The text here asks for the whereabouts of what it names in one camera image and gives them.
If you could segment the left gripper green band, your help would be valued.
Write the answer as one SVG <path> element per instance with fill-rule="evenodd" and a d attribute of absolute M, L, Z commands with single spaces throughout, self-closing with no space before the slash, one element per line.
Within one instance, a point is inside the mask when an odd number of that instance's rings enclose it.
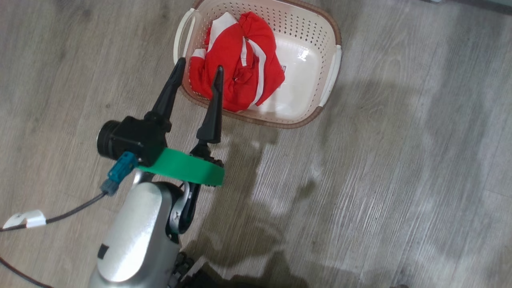
<path fill-rule="evenodd" d="M 144 115 L 144 119 L 153 122 L 163 131 L 170 131 L 171 113 L 178 88 L 182 84 L 186 59 L 178 59 L 172 73 L 168 77 L 158 99 L 152 109 Z M 218 144 L 222 133 L 224 69 L 219 66 L 212 83 L 212 98 L 201 127 L 197 131 L 197 139 L 200 144 Z M 208 162 L 205 159 L 186 154 L 182 151 L 165 148 L 159 157 L 146 165 L 145 154 L 138 153 L 141 171 L 155 175 L 173 178 L 182 182 L 191 182 L 207 186 L 222 186 L 224 183 L 224 168 Z"/>

